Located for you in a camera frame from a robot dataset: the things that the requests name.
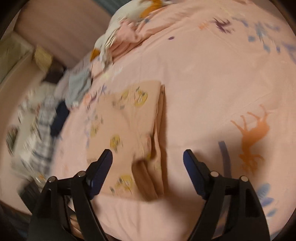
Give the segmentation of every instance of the navy blue cloth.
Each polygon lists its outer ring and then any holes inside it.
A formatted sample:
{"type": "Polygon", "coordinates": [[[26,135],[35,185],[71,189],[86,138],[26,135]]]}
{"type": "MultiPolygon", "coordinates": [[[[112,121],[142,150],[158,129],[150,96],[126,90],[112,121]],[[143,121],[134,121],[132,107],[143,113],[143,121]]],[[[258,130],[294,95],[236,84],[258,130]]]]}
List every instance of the navy blue cloth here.
{"type": "Polygon", "coordinates": [[[50,126],[50,135],[52,137],[57,137],[60,134],[60,132],[64,126],[64,123],[70,113],[70,111],[67,109],[67,106],[66,106],[64,100],[61,101],[59,103],[59,105],[57,106],[56,113],[57,113],[57,115],[56,115],[52,125],[50,126]]]}

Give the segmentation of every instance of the printed bedding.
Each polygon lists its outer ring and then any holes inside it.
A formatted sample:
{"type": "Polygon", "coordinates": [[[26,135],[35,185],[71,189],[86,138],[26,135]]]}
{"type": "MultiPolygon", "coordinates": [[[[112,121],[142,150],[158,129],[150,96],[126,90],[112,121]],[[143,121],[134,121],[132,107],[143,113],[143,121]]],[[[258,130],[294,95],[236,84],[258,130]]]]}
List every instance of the printed bedding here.
{"type": "Polygon", "coordinates": [[[105,232],[123,241],[186,240],[204,205],[183,165],[191,149],[210,170],[248,176],[276,234],[296,207],[296,37],[289,25],[253,3],[231,0],[187,0],[144,21],[144,42],[106,72],[93,62],[92,87],[65,123],[53,175],[71,177],[88,167],[88,131],[100,98],[159,80],[165,196],[152,202],[96,196],[92,205],[105,232]]]}

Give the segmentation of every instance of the blue print pattern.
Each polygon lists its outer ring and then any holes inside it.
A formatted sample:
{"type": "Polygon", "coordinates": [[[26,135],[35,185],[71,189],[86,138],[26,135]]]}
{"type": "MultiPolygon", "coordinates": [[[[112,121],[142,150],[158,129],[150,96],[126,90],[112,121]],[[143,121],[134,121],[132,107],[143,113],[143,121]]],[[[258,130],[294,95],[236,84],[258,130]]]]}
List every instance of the blue print pattern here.
{"type": "Polygon", "coordinates": [[[218,142],[223,161],[224,177],[231,178],[231,164],[230,157],[224,141],[218,142]]]}
{"type": "Polygon", "coordinates": [[[275,215],[276,211],[277,211],[277,209],[274,208],[273,210],[271,210],[271,211],[266,215],[266,217],[268,217],[268,218],[273,217],[273,216],[275,215]]]}
{"type": "Polygon", "coordinates": [[[264,199],[261,201],[261,205],[262,205],[262,207],[265,207],[265,206],[270,205],[273,201],[274,201],[273,198],[271,198],[271,197],[266,197],[266,198],[264,198],[264,199]]]}
{"type": "MultiPolygon", "coordinates": [[[[246,28],[251,27],[251,25],[248,23],[247,20],[243,19],[243,18],[232,18],[235,21],[239,21],[241,22],[246,28]]],[[[276,45],[276,52],[278,54],[281,53],[281,45],[287,50],[287,52],[289,53],[289,56],[291,58],[291,60],[296,64],[296,56],[295,56],[295,52],[296,52],[296,45],[293,44],[289,44],[289,43],[285,43],[285,42],[281,42],[278,43],[276,42],[269,34],[267,29],[272,30],[274,32],[280,32],[281,28],[277,25],[273,25],[270,23],[262,23],[262,22],[257,22],[254,23],[253,26],[256,35],[248,35],[248,41],[249,42],[255,42],[257,39],[259,39],[259,41],[263,44],[263,49],[267,52],[270,53],[271,52],[271,48],[270,46],[264,42],[264,39],[267,38],[268,40],[272,41],[275,45],[276,45]]]]}
{"type": "Polygon", "coordinates": [[[268,194],[270,190],[270,184],[269,183],[265,183],[263,184],[258,190],[257,190],[257,196],[259,198],[259,201],[262,202],[263,199],[266,197],[266,195],[268,194]]]}

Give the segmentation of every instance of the blue gripper pad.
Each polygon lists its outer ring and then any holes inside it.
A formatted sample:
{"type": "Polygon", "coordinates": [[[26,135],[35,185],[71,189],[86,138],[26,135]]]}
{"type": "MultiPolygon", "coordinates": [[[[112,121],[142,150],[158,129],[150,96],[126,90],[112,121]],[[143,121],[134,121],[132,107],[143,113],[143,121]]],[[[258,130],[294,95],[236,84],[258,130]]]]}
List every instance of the blue gripper pad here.
{"type": "Polygon", "coordinates": [[[96,162],[91,163],[86,170],[86,183],[89,187],[87,193],[90,199],[93,199],[94,196],[99,194],[112,162],[112,152],[106,149],[100,158],[96,162]]]}
{"type": "Polygon", "coordinates": [[[210,170],[206,164],[196,159],[191,150],[186,150],[183,153],[183,162],[196,193],[206,200],[210,170]]]}

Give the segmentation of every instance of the orange horse print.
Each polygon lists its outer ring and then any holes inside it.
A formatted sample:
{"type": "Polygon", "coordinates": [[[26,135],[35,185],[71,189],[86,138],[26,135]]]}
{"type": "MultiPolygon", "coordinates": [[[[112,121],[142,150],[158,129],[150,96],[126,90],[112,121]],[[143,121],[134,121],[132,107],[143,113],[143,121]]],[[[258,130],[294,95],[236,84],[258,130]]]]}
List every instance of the orange horse print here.
{"type": "Polygon", "coordinates": [[[254,172],[258,168],[258,164],[256,161],[256,158],[264,161],[264,158],[259,154],[252,154],[250,148],[259,140],[261,140],[263,137],[265,137],[269,131],[269,125],[266,122],[267,116],[270,114],[266,111],[263,105],[260,105],[260,107],[264,111],[264,116],[261,118],[259,116],[254,115],[251,112],[247,112],[247,114],[255,117],[257,120],[256,127],[248,130],[246,119],[243,115],[241,115],[241,118],[244,122],[244,127],[240,127],[238,124],[236,124],[233,120],[231,121],[242,133],[242,152],[243,154],[240,154],[239,157],[244,162],[242,167],[243,170],[248,172],[249,170],[254,174],[254,172]]]}

